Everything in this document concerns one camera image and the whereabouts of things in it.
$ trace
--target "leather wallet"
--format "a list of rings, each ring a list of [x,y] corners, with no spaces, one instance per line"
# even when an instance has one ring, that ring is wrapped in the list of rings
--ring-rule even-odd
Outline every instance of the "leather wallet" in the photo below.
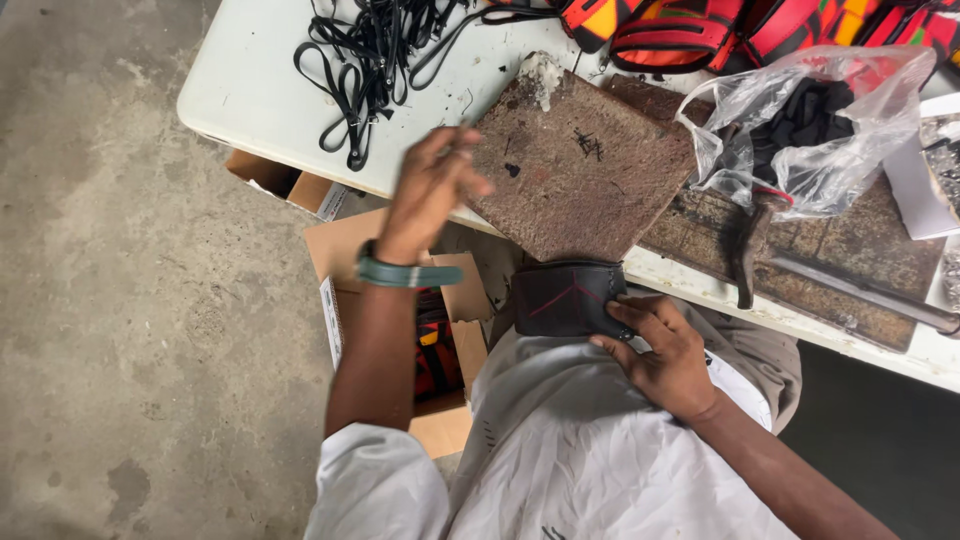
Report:
[[[516,333],[581,337],[602,333],[621,340],[634,331],[611,317],[605,305],[627,293],[623,264],[559,260],[519,270],[511,278]]]

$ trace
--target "cardboard box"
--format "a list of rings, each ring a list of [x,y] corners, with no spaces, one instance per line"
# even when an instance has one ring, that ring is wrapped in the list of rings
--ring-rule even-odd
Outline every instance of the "cardboard box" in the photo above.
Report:
[[[333,221],[347,187],[289,165],[234,150],[224,166],[255,189],[306,210],[321,221]]]
[[[360,246],[376,237],[387,210],[381,209],[311,227],[303,232],[307,249],[321,281],[324,319],[334,369],[343,347],[358,337],[354,319],[359,308],[362,283],[356,279],[356,255]],[[450,316],[454,347],[464,376],[465,390],[455,390],[417,404],[410,434],[431,458],[460,452],[467,444],[472,425],[468,409],[470,389],[487,360],[487,343],[481,323],[492,317],[489,301],[470,254],[425,256],[423,264],[459,266],[464,279],[441,287]],[[410,358],[413,369],[414,359]]]

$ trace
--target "white folding table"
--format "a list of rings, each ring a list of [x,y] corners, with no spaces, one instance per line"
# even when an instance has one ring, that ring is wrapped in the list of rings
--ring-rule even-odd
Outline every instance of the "white folding table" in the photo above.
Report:
[[[318,9],[329,12],[328,2],[318,2]],[[350,19],[351,9],[352,3],[340,0],[338,16]],[[394,107],[392,120],[373,126],[370,159],[353,172],[347,168],[346,145],[335,154],[318,146],[321,132],[340,117],[340,110],[293,65],[294,50],[307,40],[312,15],[309,0],[223,0],[180,93],[180,120],[234,148],[390,197],[403,151],[438,125],[479,118],[529,52],[546,51],[567,69],[576,65],[578,75],[597,84],[615,71],[611,65],[598,75],[603,53],[579,55],[556,20],[467,28],[434,83],[412,91],[404,107]],[[456,9],[450,27],[463,16],[464,11]],[[319,57],[305,65],[319,81],[324,79]],[[706,77],[668,76],[663,85],[689,92]],[[496,233],[472,211],[459,212],[454,219]],[[626,256],[625,269],[632,282],[960,392],[960,341],[923,325],[918,325],[909,351],[896,354],[763,298],[756,299],[752,311],[741,311],[735,287],[639,247]],[[938,270],[927,301],[947,307],[940,282]]]

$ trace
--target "clear plastic bag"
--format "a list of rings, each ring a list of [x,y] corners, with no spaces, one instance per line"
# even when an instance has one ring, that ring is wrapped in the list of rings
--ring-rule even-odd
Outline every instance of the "clear plastic bag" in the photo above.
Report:
[[[783,191],[793,197],[794,205],[777,214],[775,221],[839,214],[870,187],[874,177],[870,173],[880,161],[917,132],[919,90],[935,62],[933,49],[918,45],[820,45],[767,67],[697,86],[676,116],[693,134],[700,178],[692,187],[712,187],[747,211],[752,211],[755,187]],[[770,120],[804,77],[850,85],[854,101],[837,114],[853,122],[855,135],[780,150],[771,163],[777,185],[770,185],[752,174],[750,131]],[[716,110],[707,124],[697,127],[683,112],[690,100],[708,91]],[[724,145],[714,133],[733,122],[740,129]]]

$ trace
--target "black leather strap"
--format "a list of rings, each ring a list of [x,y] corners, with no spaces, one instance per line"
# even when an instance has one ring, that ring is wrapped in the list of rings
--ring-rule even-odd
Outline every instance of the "black leather strap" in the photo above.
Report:
[[[342,114],[339,120],[324,129],[319,145],[325,152],[332,153],[339,151],[349,141],[347,167],[351,171],[359,171],[367,163],[372,125],[379,121],[380,116],[390,120],[394,113],[390,109],[391,102],[403,105],[411,88],[421,90],[433,82],[450,47],[470,21],[480,18],[484,24],[507,24],[558,16],[558,12],[552,8],[490,6],[467,15],[411,69],[410,55],[425,47],[431,36],[439,37],[455,7],[466,5],[465,0],[449,0],[442,12],[437,8],[437,0],[354,2],[360,8],[360,13],[352,23],[336,18],[336,0],[333,1],[331,16],[320,15],[314,6],[315,16],[307,28],[310,41],[301,44],[294,52],[297,71],[313,86],[332,97]],[[513,15],[488,18],[488,15],[498,12]],[[330,60],[321,45],[331,47],[336,59],[343,65],[339,77],[333,76]],[[320,53],[324,61],[324,83],[304,72],[302,57],[308,51]],[[441,52],[443,55],[429,80],[422,85],[415,85],[417,74]],[[340,139],[328,142],[342,124],[346,124],[346,129]]]
[[[497,17],[490,18],[489,15],[494,13],[503,13],[509,12],[513,13],[512,16],[508,17]],[[433,80],[437,78],[437,74],[440,73],[440,68],[444,65],[446,60],[446,55],[450,54],[450,49],[453,48],[453,44],[456,42],[457,37],[464,31],[467,25],[479,18],[483,24],[488,25],[500,25],[500,24],[510,24],[514,22],[522,22],[526,20],[542,20],[548,18],[557,18],[560,14],[557,10],[553,8],[530,8],[526,6],[489,6],[480,10],[476,13],[471,13],[464,17],[464,20],[460,21],[460,24],[457,25],[452,32],[447,34],[444,38],[437,42],[437,46],[430,50],[414,65],[410,68],[410,88],[414,90],[423,90],[424,88],[430,86],[430,83],[433,83]],[[429,65],[434,59],[437,58],[437,55],[440,55],[440,61],[437,62],[436,69],[433,70],[433,73],[430,74],[430,77],[421,85],[418,85],[414,82],[414,79],[417,78],[417,75]]]

